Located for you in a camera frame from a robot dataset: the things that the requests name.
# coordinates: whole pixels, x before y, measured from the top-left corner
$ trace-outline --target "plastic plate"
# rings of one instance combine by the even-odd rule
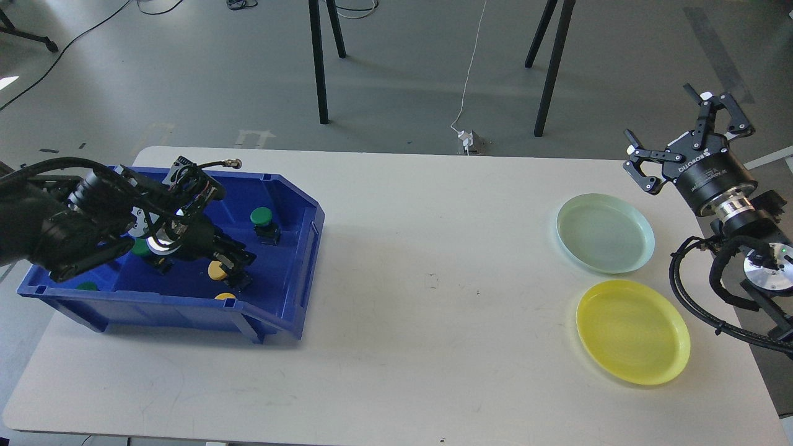
[[[645,216],[610,195],[571,198],[559,210],[556,229],[565,250],[598,272],[618,274],[639,269],[655,249],[653,228]]]
[[[576,326],[589,355],[630,383],[666,383],[683,371],[691,353],[688,328],[675,307],[630,280],[590,288],[578,304]]]

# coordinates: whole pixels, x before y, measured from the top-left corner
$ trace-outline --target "green cap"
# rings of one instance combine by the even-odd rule
[[[144,239],[135,239],[135,244],[132,246],[131,251],[132,254],[141,257],[148,256],[149,254],[151,254],[151,251],[149,251],[148,248],[148,244],[146,244],[146,241]]]
[[[273,220],[273,211],[264,206],[258,207],[251,212],[251,223],[257,226],[267,226]]]
[[[83,282],[77,285],[76,290],[84,290],[84,291],[99,291],[99,287],[96,283],[93,282]]]

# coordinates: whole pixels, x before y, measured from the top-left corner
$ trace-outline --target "light blue plate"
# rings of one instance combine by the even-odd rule
[[[610,195],[571,198],[559,210],[556,230],[575,260],[607,274],[637,270],[655,250],[653,228],[645,216]]]

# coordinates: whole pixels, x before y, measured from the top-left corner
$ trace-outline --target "black table leg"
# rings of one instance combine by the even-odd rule
[[[546,75],[545,87],[542,89],[542,98],[540,99],[540,110],[537,113],[537,121],[534,124],[534,135],[542,136],[545,130],[546,118],[548,118],[548,109],[550,108],[550,99],[554,95],[554,85],[556,85],[556,75],[559,72],[559,63],[561,62],[561,53],[565,49],[565,40],[567,39],[567,30],[570,27],[570,18],[573,16],[573,7],[576,5],[576,0],[564,0],[561,4],[561,16],[559,17],[559,28],[556,31],[556,40],[554,40],[554,49],[550,55],[550,65],[548,66],[548,74]]]
[[[5,13],[0,10],[0,21],[4,26],[0,26],[0,33],[11,34],[12,36],[22,37],[23,39],[35,40],[36,42],[41,42],[47,45],[47,49],[50,52],[58,52],[58,45],[55,44],[52,40],[49,40],[49,37],[46,36],[37,36],[36,34],[25,33],[23,31],[18,30],[11,20],[6,16]]]
[[[347,57],[347,51],[344,49],[342,27],[339,25],[339,15],[336,13],[336,0],[325,0],[325,3],[328,4],[328,14],[331,16],[331,27],[333,28],[333,38],[336,40],[336,49],[339,51],[339,57],[344,59]]]
[[[542,18],[540,18],[540,24],[537,27],[537,32],[534,34],[534,39],[531,41],[531,48],[529,49],[529,54],[526,56],[526,63],[524,66],[526,68],[531,68],[534,65],[534,58],[537,57],[537,51],[540,49],[540,44],[542,43],[542,38],[545,36],[545,31],[548,29],[548,24],[550,23],[550,17],[554,15],[554,10],[556,9],[556,2],[557,0],[548,0],[546,3],[546,8],[542,11]]]
[[[308,18],[311,21],[311,44],[314,50],[314,77],[316,100],[320,107],[320,124],[327,124],[328,94],[325,90],[325,65],[322,56],[322,30],[320,28],[320,0],[308,0]]]

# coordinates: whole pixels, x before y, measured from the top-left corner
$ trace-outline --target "plate rim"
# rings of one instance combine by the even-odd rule
[[[582,202],[588,198],[598,198],[600,200],[610,201],[617,205],[623,206],[634,214],[635,218],[631,219],[633,222],[637,222],[640,226],[646,227],[646,231],[642,231],[642,233],[645,234],[645,241],[646,241],[645,248],[642,250],[642,254],[636,259],[636,261],[630,267],[616,268],[616,269],[614,268],[605,269],[601,267],[596,267],[594,265],[591,265],[590,263],[583,261],[579,256],[573,253],[573,251],[571,251],[570,248],[565,243],[564,239],[561,236],[561,230],[560,230],[562,224],[562,213],[565,211],[565,209],[568,209],[569,207],[576,205],[577,202]],[[627,272],[636,271],[637,269],[646,265],[647,262],[649,262],[650,259],[653,258],[653,254],[655,253],[655,247],[656,247],[655,231],[653,231],[653,226],[649,223],[649,220],[647,220],[647,216],[645,216],[645,214],[643,214],[640,210],[636,209],[636,207],[631,205],[629,202],[619,197],[615,197],[614,195],[609,195],[609,194],[596,193],[596,192],[576,195],[575,197],[570,198],[564,204],[561,205],[561,208],[559,208],[556,214],[556,236],[557,239],[559,240],[559,243],[565,250],[565,252],[567,252],[567,254],[570,257],[572,257],[576,262],[585,266],[586,268],[589,268],[590,270],[604,274],[624,274]]]
[[[672,327],[674,328],[674,332],[676,334],[675,335],[675,339],[676,339],[678,345],[682,345],[683,346],[683,349],[682,349],[683,351],[681,351],[680,348],[677,349],[678,355],[677,355],[676,359],[672,362],[672,364],[670,365],[670,368],[669,368],[669,370],[672,371],[671,376],[669,376],[669,377],[667,377],[665,379],[660,379],[660,380],[648,380],[648,379],[631,378],[629,375],[626,376],[625,374],[620,374],[620,373],[617,373],[617,372],[614,372],[614,371],[610,370],[608,367],[603,365],[603,363],[598,358],[598,355],[595,355],[594,353],[592,353],[592,350],[590,349],[589,345],[587,344],[587,341],[585,340],[584,335],[581,333],[581,328],[580,328],[580,320],[582,318],[582,316],[581,316],[581,313],[582,313],[581,308],[582,308],[582,305],[584,304],[585,301],[586,302],[590,302],[593,298],[596,297],[597,294],[594,294],[594,293],[597,291],[598,288],[609,286],[609,285],[628,286],[628,287],[631,287],[631,288],[633,288],[635,290],[645,291],[646,294],[639,293],[639,295],[641,295],[642,298],[644,298],[644,299],[649,299],[652,303],[657,303],[661,307],[665,307],[666,311],[663,311],[663,313],[665,315],[665,318],[667,320],[669,320],[670,318],[674,319],[674,321],[670,321],[670,323],[671,323]],[[600,368],[602,368],[603,370],[605,370],[609,374],[611,374],[611,375],[613,375],[613,376],[615,376],[615,377],[617,377],[619,379],[622,379],[624,381],[627,381],[627,382],[633,383],[633,384],[638,384],[638,385],[642,385],[642,386],[656,386],[656,385],[661,385],[661,384],[668,383],[668,382],[674,380],[675,378],[677,378],[683,372],[683,370],[685,370],[686,366],[688,365],[688,361],[691,358],[691,334],[690,334],[690,332],[688,330],[688,325],[686,324],[685,320],[683,319],[683,316],[680,314],[680,311],[678,311],[677,308],[674,305],[672,305],[672,303],[666,297],[664,297],[663,294],[661,294],[658,291],[654,290],[650,286],[647,286],[647,285],[645,285],[643,283],[635,282],[633,280],[625,280],[625,279],[606,280],[606,281],[597,283],[597,284],[591,286],[588,290],[586,290],[586,292],[584,292],[584,294],[581,296],[581,299],[579,300],[578,305],[576,307],[576,332],[578,333],[578,339],[580,340],[581,344],[584,346],[584,350],[586,350],[587,354],[589,354],[589,357],[592,358],[598,364],[598,366],[600,366]]]

